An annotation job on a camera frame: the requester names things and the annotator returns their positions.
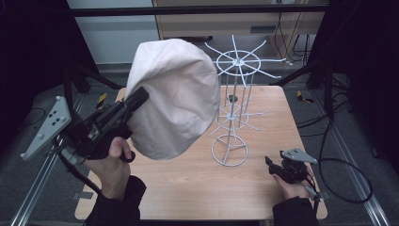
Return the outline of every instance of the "white wall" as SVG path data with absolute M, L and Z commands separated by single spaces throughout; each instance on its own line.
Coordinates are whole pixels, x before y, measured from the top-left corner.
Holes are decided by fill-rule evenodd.
M 152 0 L 68 0 L 71 8 L 152 7 Z M 154 16 L 77 17 L 96 64 L 132 63 L 141 42 L 159 40 Z

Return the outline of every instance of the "white fabric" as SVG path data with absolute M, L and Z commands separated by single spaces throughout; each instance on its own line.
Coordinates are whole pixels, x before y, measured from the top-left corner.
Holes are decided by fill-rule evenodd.
M 184 40 L 141 43 L 125 97 L 143 87 L 149 94 L 129 120 L 135 148 L 151 159 L 184 153 L 215 119 L 220 92 L 212 60 Z

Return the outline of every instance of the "floor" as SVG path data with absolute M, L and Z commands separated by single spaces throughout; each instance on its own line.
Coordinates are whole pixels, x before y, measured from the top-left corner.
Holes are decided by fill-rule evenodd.
M 190 40 L 213 60 L 218 53 L 204 45 L 204 40 Z M 214 37 L 208 40 L 208 44 L 221 52 L 232 49 L 231 37 Z M 264 37 L 236 37 L 235 42 L 239 48 L 254 50 L 261 45 Z M 274 57 L 269 43 L 265 44 L 259 51 L 255 52 L 258 57 Z M 282 77 L 288 76 L 294 70 L 300 68 L 301 56 L 293 65 L 274 63 L 263 64 L 262 70 Z M 104 76 L 116 83 L 124 85 L 128 72 L 112 73 L 103 70 Z M 341 81 L 342 86 L 349 86 L 344 74 L 335 74 L 336 81 Z M 365 133 L 364 125 L 356 111 L 356 106 L 347 102 L 341 89 L 334 89 L 335 121 L 329 130 L 326 141 L 323 142 L 324 133 L 327 129 L 326 118 L 318 122 L 313 119 L 323 117 L 323 87 L 308 90 L 305 82 L 308 78 L 304 74 L 292 83 L 284 86 L 284 91 L 297 123 L 299 133 L 302 137 L 306 151 L 317 158 L 321 151 L 323 157 L 339 158 L 354 163 L 359 170 L 369 178 L 373 185 L 374 195 L 366 203 L 352 203 L 360 201 L 369 193 L 367 184 L 364 185 L 364 177 L 358 175 L 353 167 L 337 161 L 323 161 L 322 172 L 327 185 L 332 189 L 329 191 L 331 198 L 325 200 L 328 216 L 320 220 L 321 225 L 399 225 L 399 201 L 396 198 L 399 190 L 399 176 L 394 172 L 390 163 L 383 157 L 373 156 L 373 147 Z M 276 79 L 258 73 L 255 79 L 256 84 L 267 85 Z M 99 96 L 107 93 L 105 103 L 112 104 L 115 100 L 117 90 L 112 90 L 94 80 L 89 80 L 92 89 L 89 94 L 74 95 L 74 100 L 83 100 L 80 109 L 82 118 L 87 117 L 94 109 Z M 301 91 L 302 99 L 298 98 L 298 91 Z M 19 135 L 11 141 L 7 156 L 0 160 L 0 225 L 9 225 L 9 221 L 17 213 L 25 194 L 33 184 L 36 175 L 43 165 L 46 151 L 44 148 L 30 161 L 23 161 L 19 154 L 22 153 L 30 143 L 30 140 L 37 133 L 42 123 L 42 118 L 54 104 L 54 98 L 63 95 L 63 88 L 56 87 L 40 94 L 35 100 L 35 108 L 26 118 L 25 126 L 22 126 Z M 319 182 L 321 191 L 328 191 L 325 183 L 322 183 L 318 166 L 313 170 Z M 74 192 L 79 192 L 83 185 L 68 173 L 60 162 L 56 162 L 49 179 L 43 188 L 35 208 L 29 218 L 29 225 L 81 225 L 82 222 L 74 218 L 74 208 L 77 200 L 71 199 Z M 258 225 L 257 221 L 244 222 L 164 222 L 146 221 L 144 225 Z

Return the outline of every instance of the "wooden table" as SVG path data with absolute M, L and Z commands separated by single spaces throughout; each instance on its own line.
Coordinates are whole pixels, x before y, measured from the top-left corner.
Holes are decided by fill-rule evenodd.
M 304 147 L 282 88 L 253 86 L 251 93 L 247 112 L 267 113 L 249 117 L 248 123 L 262 131 L 249 126 L 237 131 L 237 136 L 248 146 L 247 160 L 242 165 L 225 167 L 213 159 L 212 143 L 217 136 L 227 134 L 227 130 L 219 129 L 210 136 L 218 126 L 215 122 L 185 153 L 174 159 L 151 160 L 136 151 L 136 160 L 130 165 L 132 173 L 148 187 L 140 204 L 142 219 L 273 218 L 272 207 L 283 201 L 283 194 L 268 173 L 264 157 L 267 155 L 279 164 L 280 150 L 294 147 L 304 150 Z M 123 94 L 124 90 L 120 91 L 119 98 Z M 100 184 L 92 172 L 88 177 Z M 84 191 L 91 190 L 85 186 Z M 91 200 L 81 199 L 75 216 L 86 218 L 96 198 L 94 195 Z M 326 216 L 327 209 L 321 202 L 317 217 Z

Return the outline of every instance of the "gray carpet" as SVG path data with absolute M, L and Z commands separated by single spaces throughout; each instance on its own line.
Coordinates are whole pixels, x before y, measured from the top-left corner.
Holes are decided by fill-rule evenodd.
M 221 40 L 213 39 L 209 41 L 210 44 L 217 46 Z M 246 41 L 249 46 L 242 48 L 253 49 L 261 42 L 260 38 L 254 40 L 241 40 Z M 270 49 L 263 52 L 265 56 L 270 53 Z M 295 67 L 288 67 L 285 65 L 277 65 L 276 67 L 269 67 L 269 72 L 274 74 L 287 76 L 292 72 Z M 104 73 L 104 76 L 111 80 L 124 85 L 127 79 L 127 73 Z M 299 101 L 296 97 L 296 91 L 302 90 L 307 97 L 316 99 L 314 93 L 322 93 L 322 89 L 313 90 L 308 92 L 303 86 L 306 81 L 307 75 L 297 78 L 292 84 L 284 88 L 287 100 L 293 112 L 296 122 L 302 122 L 316 117 L 320 117 L 322 112 L 316 103 L 310 104 L 304 101 Z M 256 83 L 268 84 L 275 80 L 269 79 L 264 75 L 257 75 Z M 106 92 L 107 103 L 113 103 L 117 95 L 117 90 L 112 90 L 96 81 L 89 80 L 92 85 L 91 92 L 86 96 L 83 108 L 80 111 L 82 118 L 87 117 L 94 111 L 95 105 L 99 96 Z M 40 125 L 43 122 L 41 118 L 43 115 L 42 109 L 48 113 L 54 104 L 54 98 L 57 95 L 63 95 L 62 86 L 50 89 L 40 94 L 34 104 L 34 109 L 26 119 L 26 126 L 22 126 L 16 138 L 14 138 L 6 155 L 0 159 L 0 225 L 8 225 L 8 222 L 15 215 L 25 194 L 31 187 L 40 167 L 44 161 L 44 156 L 50 147 L 46 147 L 39 154 L 37 154 L 30 161 L 23 161 L 20 154 L 24 152 L 32 140 L 33 136 L 37 133 Z M 335 105 L 345 101 L 344 96 L 337 97 Z M 355 156 L 359 168 L 370 178 L 375 197 L 381 205 L 387 219 L 391 225 L 399 225 L 399 201 L 396 199 L 396 193 L 399 190 L 399 176 L 394 172 L 390 163 L 384 159 L 383 156 L 375 158 L 372 155 L 372 146 L 369 142 L 363 125 L 359 122 L 359 116 L 352 113 L 352 105 L 343 105 L 335 114 L 334 125 L 337 126 L 342 136 L 344 137 L 345 144 L 350 150 L 351 154 Z M 312 136 L 324 133 L 326 130 L 326 121 L 320 121 L 314 125 L 299 129 L 306 151 L 317 158 L 323 136 Z M 341 158 L 338 146 L 331 133 L 328 133 L 327 141 L 324 147 L 323 157 L 336 157 Z M 358 200 L 359 195 L 356 188 L 353 186 L 352 179 L 348 175 L 348 167 L 341 164 L 331 162 L 323 162 L 322 170 L 328 184 L 338 194 L 343 195 L 350 200 Z M 316 179 L 321 187 L 321 190 L 327 191 L 320 179 L 317 166 L 313 166 Z M 77 225 L 82 222 L 75 219 L 74 209 L 76 208 L 77 201 L 72 200 L 71 196 L 74 192 L 82 189 L 83 185 L 72 177 L 61 164 L 60 161 L 56 162 L 56 166 L 52 171 L 48 183 L 46 184 L 43 192 L 34 208 L 29 222 L 31 225 L 62 225 L 65 222 L 70 225 L 75 223 Z M 328 216 L 326 219 L 321 220 L 322 225 L 375 225 L 369 216 L 364 204 L 353 204 L 344 202 L 338 197 L 332 197 L 326 200 Z M 254 222 L 223 222 L 226 225 L 253 225 Z M 145 222 L 145 225 L 211 225 L 210 222 Z

